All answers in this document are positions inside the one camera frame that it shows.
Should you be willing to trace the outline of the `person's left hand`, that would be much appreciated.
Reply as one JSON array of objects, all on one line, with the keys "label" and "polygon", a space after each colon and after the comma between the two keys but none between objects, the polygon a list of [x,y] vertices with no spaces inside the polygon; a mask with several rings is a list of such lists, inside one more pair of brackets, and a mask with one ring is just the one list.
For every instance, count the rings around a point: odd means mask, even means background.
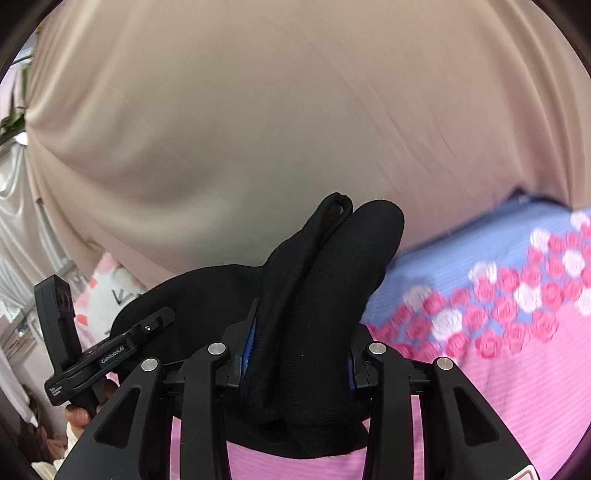
[{"label": "person's left hand", "polygon": [[[104,385],[104,394],[106,399],[110,399],[117,390],[118,385],[113,380],[107,379]],[[73,405],[67,405],[64,410],[65,417],[72,433],[79,438],[85,430],[85,427],[91,422],[90,414],[83,408]]]}]

